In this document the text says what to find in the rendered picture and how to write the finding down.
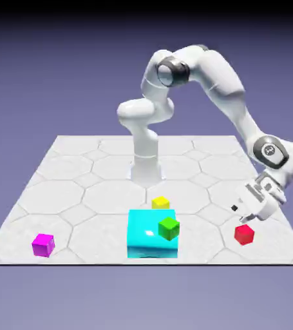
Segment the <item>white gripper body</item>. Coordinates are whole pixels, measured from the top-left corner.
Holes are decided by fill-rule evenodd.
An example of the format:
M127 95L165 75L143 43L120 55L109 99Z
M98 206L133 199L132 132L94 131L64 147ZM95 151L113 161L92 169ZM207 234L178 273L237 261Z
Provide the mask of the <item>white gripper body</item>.
M247 182L236 188L239 206L244 205L245 215L253 214L260 221L267 220L278 210L277 200L256 182Z

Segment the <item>small red cube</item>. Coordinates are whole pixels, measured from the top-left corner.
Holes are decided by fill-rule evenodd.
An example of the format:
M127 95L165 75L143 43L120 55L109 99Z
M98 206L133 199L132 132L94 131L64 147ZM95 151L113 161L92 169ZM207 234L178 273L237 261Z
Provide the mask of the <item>small red cube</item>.
M242 246L252 243L254 234L254 230L247 224L237 226L234 230L234 238Z

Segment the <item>small green cube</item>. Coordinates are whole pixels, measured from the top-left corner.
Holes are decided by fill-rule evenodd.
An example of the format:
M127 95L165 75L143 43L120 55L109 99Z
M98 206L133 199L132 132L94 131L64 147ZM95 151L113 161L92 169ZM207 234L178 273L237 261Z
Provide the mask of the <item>small green cube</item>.
M166 217L158 223L158 234L171 241L180 233L180 223L172 217Z

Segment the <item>small yellow cube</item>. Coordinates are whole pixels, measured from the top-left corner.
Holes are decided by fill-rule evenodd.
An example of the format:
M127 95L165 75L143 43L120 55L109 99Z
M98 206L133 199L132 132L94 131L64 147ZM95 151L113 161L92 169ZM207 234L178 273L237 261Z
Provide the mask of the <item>small yellow cube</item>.
M156 197L151 201L151 208L152 209L169 209L170 201L163 196Z

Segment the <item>small magenta cube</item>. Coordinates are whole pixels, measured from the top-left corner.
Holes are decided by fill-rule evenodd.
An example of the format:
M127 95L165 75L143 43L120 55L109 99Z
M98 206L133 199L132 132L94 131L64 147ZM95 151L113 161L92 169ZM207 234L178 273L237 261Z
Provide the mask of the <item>small magenta cube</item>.
M33 254L37 257L48 258L55 248L53 235L39 233L32 242Z

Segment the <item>large cyan box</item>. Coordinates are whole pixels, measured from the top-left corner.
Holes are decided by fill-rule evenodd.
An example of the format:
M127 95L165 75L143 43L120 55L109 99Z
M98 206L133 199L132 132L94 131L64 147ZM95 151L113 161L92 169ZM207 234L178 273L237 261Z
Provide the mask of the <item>large cyan box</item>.
M158 234L158 223L176 220L173 209L131 209L128 213L127 256L129 258L176 258L178 236L168 241Z

